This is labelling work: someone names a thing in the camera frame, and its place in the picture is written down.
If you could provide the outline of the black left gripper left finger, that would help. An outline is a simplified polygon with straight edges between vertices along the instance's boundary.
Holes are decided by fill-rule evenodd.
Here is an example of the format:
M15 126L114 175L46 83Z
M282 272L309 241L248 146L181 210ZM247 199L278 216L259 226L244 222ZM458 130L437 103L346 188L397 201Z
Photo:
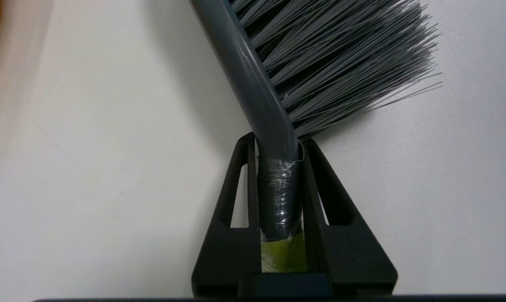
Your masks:
M232 228L238 181L247 167L248 227ZM238 139L205 239L191 276L196 298L241 298L247 283L261 273L261 234L255 136Z

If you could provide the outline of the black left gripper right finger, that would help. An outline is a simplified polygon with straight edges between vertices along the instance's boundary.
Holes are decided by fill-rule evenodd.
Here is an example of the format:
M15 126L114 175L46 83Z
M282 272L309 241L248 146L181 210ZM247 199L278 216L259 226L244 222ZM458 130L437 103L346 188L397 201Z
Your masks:
M308 269L324 274L336 297L391 296L395 266L318 144L303 144L301 167Z

